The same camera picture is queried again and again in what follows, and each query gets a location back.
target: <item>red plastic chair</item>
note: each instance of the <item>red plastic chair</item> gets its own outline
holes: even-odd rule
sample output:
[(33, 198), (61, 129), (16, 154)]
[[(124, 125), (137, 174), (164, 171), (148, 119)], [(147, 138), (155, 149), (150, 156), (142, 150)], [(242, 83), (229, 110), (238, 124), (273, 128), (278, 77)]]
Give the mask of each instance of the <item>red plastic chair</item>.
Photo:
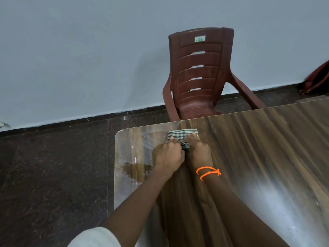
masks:
[(252, 109), (266, 107), (231, 72), (233, 36), (231, 28), (197, 28), (169, 36), (170, 74), (162, 95), (171, 121), (220, 114), (214, 106), (226, 82)]

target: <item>bracelet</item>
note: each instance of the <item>bracelet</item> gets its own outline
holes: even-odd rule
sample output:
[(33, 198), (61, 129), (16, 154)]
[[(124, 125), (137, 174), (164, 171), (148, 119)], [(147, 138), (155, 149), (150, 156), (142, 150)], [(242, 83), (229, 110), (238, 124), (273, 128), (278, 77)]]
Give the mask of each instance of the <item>bracelet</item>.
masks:
[(208, 174), (217, 173), (218, 176), (221, 175), (219, 169), (215, 169), (215, 168), (213, 168), (213, 167), (211, 167), (211, 166), (203, 166), (203, 167), (198, 168), (198, 170), (196, 170), (196, 174), (199, 175), (199, 170), (201, 170), (201, 169), (205, 169), (205, 168), (212, 169), (212, 170), (214, 170), (214, 171), (213, 171), (213, 172), (207, 172), (207, 173), (205, 173), (204, 175), (202, 175), (202, 176), (200, 177), (200, 179), (201, 179), (202, 181), (203, 181), (202, 178), (203, 178), (204, 176), (207, 176)]

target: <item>label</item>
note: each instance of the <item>label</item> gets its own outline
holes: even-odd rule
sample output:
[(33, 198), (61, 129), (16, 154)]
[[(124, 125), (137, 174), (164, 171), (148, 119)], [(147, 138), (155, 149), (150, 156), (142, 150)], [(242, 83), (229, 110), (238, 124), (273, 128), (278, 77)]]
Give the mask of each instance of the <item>label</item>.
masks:
[(194, 42), (200, 42), (200, 41), (205, 41), (205, 40), (206, 40), (206, 36), (194, 37)]

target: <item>cloth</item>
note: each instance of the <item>cloth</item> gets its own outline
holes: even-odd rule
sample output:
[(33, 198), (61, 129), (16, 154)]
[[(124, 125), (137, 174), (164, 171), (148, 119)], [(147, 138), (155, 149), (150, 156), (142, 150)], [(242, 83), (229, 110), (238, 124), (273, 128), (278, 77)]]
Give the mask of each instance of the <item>cloth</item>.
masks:
[(181, 142), (182, 149), (190, 148), (190, 145), (184, 140), (184, 138), (191, 133), (196, 133), (196, 135), (198, 135), (198, 129), (183, 129), (183, 130), (169, 131), (168, 139), (172, 136)]
[(68, 247), (121, 247), (121, 245), (108, 229), (96, 227), (81, 232)]

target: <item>person's right arm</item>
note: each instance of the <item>person's right arm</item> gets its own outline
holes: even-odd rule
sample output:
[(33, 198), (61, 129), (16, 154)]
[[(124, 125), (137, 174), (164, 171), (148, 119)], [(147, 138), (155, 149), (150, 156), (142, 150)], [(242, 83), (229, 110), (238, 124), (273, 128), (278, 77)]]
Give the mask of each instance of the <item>person's right arm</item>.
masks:
[[(184, 140), (191, 146), (191, 159), (195, 170), (203, 166), (213, 167), (208, 144), (203, 143), (194, 133)], [(199, 175), (208, 171), (211, 170), (201, 169)], [(234, 246), (289, 246), (224, 184), (220, 176), (206, 175), (203, 181), (207, 185)]]

